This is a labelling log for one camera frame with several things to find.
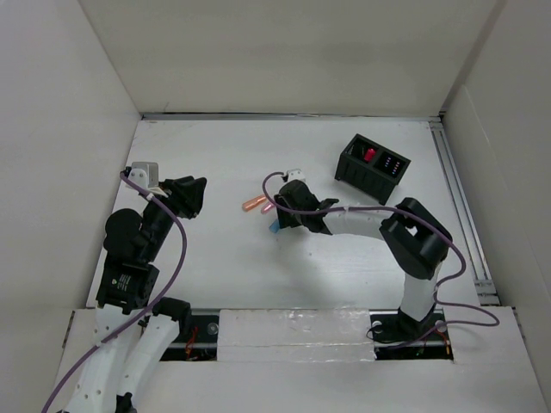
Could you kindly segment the pink translucent cap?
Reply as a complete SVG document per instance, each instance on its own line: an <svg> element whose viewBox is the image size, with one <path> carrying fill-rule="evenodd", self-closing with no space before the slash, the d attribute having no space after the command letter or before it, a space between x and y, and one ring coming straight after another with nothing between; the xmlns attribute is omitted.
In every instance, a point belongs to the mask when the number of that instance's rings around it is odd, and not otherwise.
<svg viewBox="0 0 551 413"><path fill-rule="evenodd" d="M269 211L271 211L272 209L274 209L274 205L267 202L265 205L263 205L262 209L261 209L261 214L267 214Z"/></svg>

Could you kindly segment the blue translucent cap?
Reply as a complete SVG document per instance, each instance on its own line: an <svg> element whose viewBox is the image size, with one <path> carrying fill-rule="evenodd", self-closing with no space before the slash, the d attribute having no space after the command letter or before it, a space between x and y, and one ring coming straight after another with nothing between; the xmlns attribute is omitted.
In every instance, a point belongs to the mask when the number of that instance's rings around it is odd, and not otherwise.
<svg viewBox="0 0 551 413"><path fill-rule="evenodd" d="M275 220L269 227L272 233L277 233L280 230L280 224L278 220Z"/></svg>

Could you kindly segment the orange translucent cap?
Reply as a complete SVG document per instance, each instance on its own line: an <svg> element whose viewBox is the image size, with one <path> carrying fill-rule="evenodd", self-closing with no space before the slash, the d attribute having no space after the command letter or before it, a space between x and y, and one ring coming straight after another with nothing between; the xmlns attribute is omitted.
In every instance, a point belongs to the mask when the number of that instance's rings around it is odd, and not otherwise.
<svg viewBox="0 0 551 413"><path fill-rule="evenodd" d="M250 200L247 200L242 204L242 210L244 212L249 212L250 210L261 206L263 203L266 202L266 197L264 195L256 196Z"/></svg>

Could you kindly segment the pink cap black highlighter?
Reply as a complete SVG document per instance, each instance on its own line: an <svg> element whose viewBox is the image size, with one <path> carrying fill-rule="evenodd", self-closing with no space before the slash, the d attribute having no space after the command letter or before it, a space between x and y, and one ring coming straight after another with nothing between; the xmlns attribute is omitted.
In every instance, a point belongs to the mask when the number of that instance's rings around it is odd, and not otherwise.
<svg viewBox="0 0 551 413"><path fill-rule="evenodd" d="M367 151L365 152L363 160L365 162L369 163L369 162L372 161L372 159L375 157L375 155L376 155L376 149L368 148Z"/></svg>

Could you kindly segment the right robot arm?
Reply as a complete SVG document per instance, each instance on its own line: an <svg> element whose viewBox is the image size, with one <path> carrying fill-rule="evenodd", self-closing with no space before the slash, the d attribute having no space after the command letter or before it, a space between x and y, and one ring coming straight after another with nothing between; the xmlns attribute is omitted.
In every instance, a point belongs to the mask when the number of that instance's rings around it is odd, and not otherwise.
<svg viewBox="0 0 551 413"><path fill-rule="evenodd" d="M300 180L284 184L274 201L281 229L304 227L312 233L384 242L405 273L404 293L396 316L376 331L386 342L405 342L429 329L436 307L433 293L451 235L420 202L406 197L394 208L364 211L338 199L318 200Z"/></svg>

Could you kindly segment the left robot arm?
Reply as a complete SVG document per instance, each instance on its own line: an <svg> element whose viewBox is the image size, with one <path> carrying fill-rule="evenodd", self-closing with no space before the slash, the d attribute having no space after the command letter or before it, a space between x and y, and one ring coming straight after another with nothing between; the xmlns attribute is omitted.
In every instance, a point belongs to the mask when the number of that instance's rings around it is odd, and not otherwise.
<svg viewBox="0 0 551 413"><path fill-rule="evenodd" d="M80 376L65 412L134 412L165 350L192 329L188 302L167 297L166 287L152 295L159 275L153 263L171 229L184 233L183 220L200 213L207 180L186 176L143 188L127 172L121 179L147 204L106 222L95 344L66 373Z"/></svg>

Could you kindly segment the black two-compartment organizer box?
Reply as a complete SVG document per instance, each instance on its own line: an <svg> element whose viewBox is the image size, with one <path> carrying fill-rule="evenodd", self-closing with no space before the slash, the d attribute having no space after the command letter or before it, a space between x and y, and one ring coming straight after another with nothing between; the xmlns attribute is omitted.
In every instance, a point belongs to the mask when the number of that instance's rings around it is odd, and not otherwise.
<svg viewBox="0 0 551 413"><path fill-rule="evenodd" d="M376 149L369 163L363 160L368 148ZM386 205L410 163L410 159L357 133L340 153L334 179Z"/></svg>

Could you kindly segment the aluminium rail back edge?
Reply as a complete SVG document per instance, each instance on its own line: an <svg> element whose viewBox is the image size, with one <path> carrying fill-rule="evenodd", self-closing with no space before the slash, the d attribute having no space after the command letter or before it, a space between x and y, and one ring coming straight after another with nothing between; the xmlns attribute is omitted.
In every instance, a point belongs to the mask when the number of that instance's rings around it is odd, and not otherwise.
<svg viewBox="0 0 551 413"><path fill-rule="evenodd" d="M276 114L276 113L143 113L142 120L406 120L440 121L440 116L376 116L343 114Z"/></svg>

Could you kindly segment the aluminium rail right side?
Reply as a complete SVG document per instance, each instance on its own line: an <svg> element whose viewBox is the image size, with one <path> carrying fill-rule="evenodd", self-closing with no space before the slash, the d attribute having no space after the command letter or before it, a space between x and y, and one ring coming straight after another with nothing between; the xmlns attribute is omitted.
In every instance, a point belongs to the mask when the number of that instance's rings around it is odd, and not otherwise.
<svg viewBox="0 0 551 413"><path fill-rule="evenodd" d="M481 247L467 198L461 185L458 170L455 166L444 125L439 117L429 121L430 131L435 143L443 173L451 193L455 214L459 219L462 239L466 246L466 256L473 272L474 286L483 306L501 306L498 292L494 286L490 269L487 266L484 251Z"/></svg>

